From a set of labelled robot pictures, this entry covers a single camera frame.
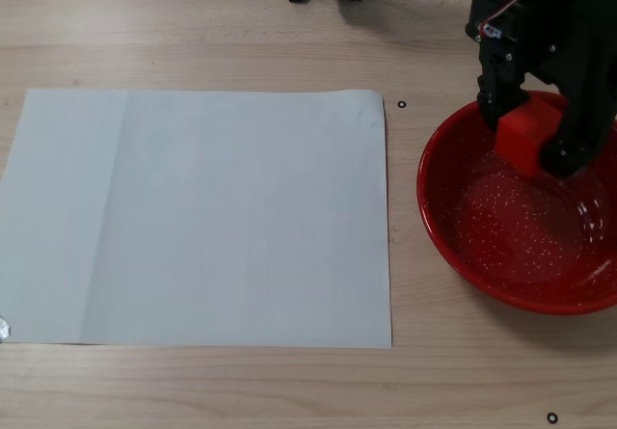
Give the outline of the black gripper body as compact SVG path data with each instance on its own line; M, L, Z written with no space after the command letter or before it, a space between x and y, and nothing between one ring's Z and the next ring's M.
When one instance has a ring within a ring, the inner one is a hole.
M531 74L569 100L615 98L616 0L471 0L466 33L481 75L522 89Z

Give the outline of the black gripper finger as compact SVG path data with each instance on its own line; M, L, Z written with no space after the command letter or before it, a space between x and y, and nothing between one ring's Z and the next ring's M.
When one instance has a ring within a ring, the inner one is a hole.
M499 120L524 104L524 90L496 76L480 75L477 82L480 114L487 126L496 132Z
M616 118L616 100L566 100L557 133L542 148L542 168L565 178L587 167L604 149Z

